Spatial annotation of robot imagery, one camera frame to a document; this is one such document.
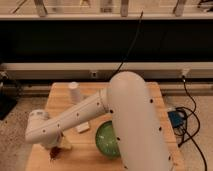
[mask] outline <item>white object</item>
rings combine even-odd
[[[70,100],[73,104],[77,104],[84,99],[83,94],[80,91],[79,84],[77,82],[71,82],[68,84],[70,91]],[[76,126],[78,133],[85,132],[90,129],[89,122],[84,122]]]
[[[84,99],[83,94],[79,89],[79,85],[77,82],[71,82],[68,84],[69,92],[70,92],[70,100],[73,104],[77,104],[78,102]]]
[[[152,102],[144,80],[137,74],[122,72],[111,79],[107,89],[55,118],[31,125],[29,116],[26,141],[46,141],[110,111],[121,158],[128,171],[171,171],[171,156]]]

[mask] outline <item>black wall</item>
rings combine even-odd
[[[115,62],[138,21],[0,21],[3,62]],[[142,20],[127,61],[213,61],[213,20]]]

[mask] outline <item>white cup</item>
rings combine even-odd
[[[68,88],[72,104],[77,104],[84,99],[83,94],[81,93],[81,90],[79,88],[79,84],[77,82],[69,83]]]

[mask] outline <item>green bowl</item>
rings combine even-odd
[[[120,157],[120,151],[116,142],[112,121],[107,121],[98,128],[95,142],[97,148],[103,155],[109,158]]]

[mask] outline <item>wire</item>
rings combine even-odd
[[[203,154],[203,152],[201,151],[199,145],[197,144],[197,142],[194,140],[194,138],[189,134],[189,132],[187,130],[185,130],[184,128],[181,128],[182,131],[184,133],[186,133],[188,135],[188,137],[190,138],[190,140],[192,140],[192,142],[194,143],[195,147],[197,148],[197,150],[199,151],[202,159],[203,159],[203,164],[204,164],[204,170],[207,171],[208,170],[208,166],[207,166],[207,162],[206,162],[206,158]]]
[[[15,14],[28,0],[23,0],[13,11],[12,13]]]
[[[115,72],[113,72],[113,74],[109,77],[109,80],[110,80],[115,74],[117,74],[117,73],[120,71],[120,69],[121,69],[121,67],[123,66],[124,62],[127,60],[127,58],[129,57],[130,53],[132,52],[132,50],[133,50],[133,48],[134,48],[134,46],[135,46],[135,43],[136,43],[136,41],[137,41],[138,35],[139,35],[139,33],[140,33],[140,27],[141,27],[142,18],[143,18],[143,11],[141,11],[141,15],[140,15],[140,18],[139,18],[139,21],[138,21],[138,26],[137,26],[137,29],[136,29],[136,32],[135,32],[135,36],[134,36],[134,38],[133,38],[133,40],[132,40],[132,42],[131,42],[131,44],[130,44],[130,46],[129,46],[129,49],[128,49],[128,51],[127,51],[125,57],[122,59],[122,61],[121,61],[120,65],[118,66],[118,68],[117,68],[117,69],[115,70]]]
[[[176,107],[176,111],[183,115],[182,119],[184,120],[184,124],[182,126],[180,126],[179,128],[177,128],[177,130],[179,131],[179,134],[177,134],[175,132],[176,136],[181,137],[181,142],[178,144],[178,147],[181,147],[187,141],[192,140],[193,144],[195,145],[195,147],[197,148],[197,150],[199,151],[199,153],[200,153],[200,155],[202,157],[202,160],[203,160],[203,163],[204,163],[204,170],[207,171],[207,162],[206,162],[205,156],[204,156],[204,154],[201,151],[200,147],[198,146],[198,144],[196,143],[196,141],[193,138],[200,131],[200,120],[199,120],[197,114],[195,113],[195,111],[197,109],[197,104],[196,104],[196,101],[194,100],[194,98],[191,96],[191,94],[187,90],[186,79],[185,79],[184,76],[182,77],[182,81],[183,81],[183,85],[184,85],[184,90],[185,90],[187,96],[192,100],[192,102],[194,104],[194,108],[192,110],[192,109],[187,108],[185,106]],[[188,132],[188,130],[187,130],[187,128],[188,128],[188,119],[191,116],[194,116],[196,121],[197,121],[197,129],[196,129],[196,131],[193,134],[190,134]]]
[[[178,107],[178,108],[176,108],[176,109],[177,109],[177,111],[179,111],[179,109],[186,109],[186,110],[190,111],[190,112],[192,113],[192,115],[195,117],[198,126],[197,126],[196,131],[192,134],[192,137],[194,137],[194,136],[200,131],[200,120],[199,120],[198,116],[196,115],[195,112],[193,112],[191,109],[189,109],[189,108],[187,108],[187,107]],[[185,127],[184,129],[186,129],[186,130],[187,130],[188,118],[189,118],[190,116],[192,116],[192,115],[187,115],[187,118],[185,119],[186,127]],[[190,138],[187,138],[187,139],[182,138],[182,141],[178,144],[178,146],[181,147],[181,146],[182,146],[184,143],[186,143],[188,140],[190,140]]]
[[[182,81],[183,81],[183,86],[184,86],[184,90],[186,92],[186,95],[192,100],[192,102],[194,104],[193,112],[195,112],[196,109],[197,109],[197,103],[196,103],[195,99],[191,96],[191,94],[187,90],[187,87],[186,87],[186,77],[185,76],[182,76]]]

